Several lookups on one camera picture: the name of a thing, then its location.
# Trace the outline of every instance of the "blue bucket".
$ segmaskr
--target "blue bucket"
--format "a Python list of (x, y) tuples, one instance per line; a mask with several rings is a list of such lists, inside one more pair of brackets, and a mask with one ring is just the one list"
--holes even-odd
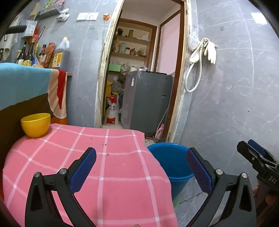
[(156, 143), (147, 147), (166, 172), (172, 187), (172, 201), (193, 173), (186, 161), (187, 147), (175, 143)]

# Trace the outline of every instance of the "blue gripper pad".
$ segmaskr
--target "blue gripper pad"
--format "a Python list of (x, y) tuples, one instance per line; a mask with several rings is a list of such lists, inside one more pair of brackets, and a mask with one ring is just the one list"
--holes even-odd
[(88, 152), (88, 154), (85, 157), (81, 157), (80, 159), (75, 160), (75, 161), (80, 161), (81, 159), (83, 159), (81, 161), (81, 163), (79, 164), (79, 166), (76, 168), (75, 172), (72, 174), (71, 179), (70, 179), (69, 190), (72, 194), (80, 191), (89, 172), (91, 171), (94, 163), (96, 162), (96, 158), (97, 158), (97, 154), (96, 154), (95, 149), (90, 148), (90, 151)]
[(212, 178), (191, 149), (187, 150), (186, 160), (201, 190), (210, 194), (212, 192)]
[(258, 153), (260, 153), (263, 157), (265, 155), (265, 149), (257, 144), (254, 140), (250, 139), (248, 141), (248, 145), (250, 145), (252, 148), (254, 148)]

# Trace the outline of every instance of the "pink wall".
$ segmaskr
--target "pink wall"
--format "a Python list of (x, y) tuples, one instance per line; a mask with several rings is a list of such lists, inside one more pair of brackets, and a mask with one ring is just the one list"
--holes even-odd
[(171, 74), (175, 71), (179, 41), (180, 14), (162, 27), (156, 72)]

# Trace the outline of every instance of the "canister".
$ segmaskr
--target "canister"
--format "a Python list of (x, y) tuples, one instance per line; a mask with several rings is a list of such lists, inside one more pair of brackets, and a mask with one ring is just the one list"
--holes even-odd
[(130, 38), (133, 38), (133, 33), (134, 33), (134, 30), (130, 30), (130, 31), (129, 31), (129, 37), (130, 37)]
[(125, 53), (126, 50), (126, 43), (122, 42), (120, 44), (119, 53)]
[(126, 47), (125, 54), (130, 54), (130, 48)]

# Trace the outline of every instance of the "green box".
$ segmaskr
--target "green box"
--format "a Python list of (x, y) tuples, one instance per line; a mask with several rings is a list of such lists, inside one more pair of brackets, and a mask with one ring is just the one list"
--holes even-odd
[(120, 72), (120, 70), (121, 70), (121, 65), (109, 64), (109, 71)]

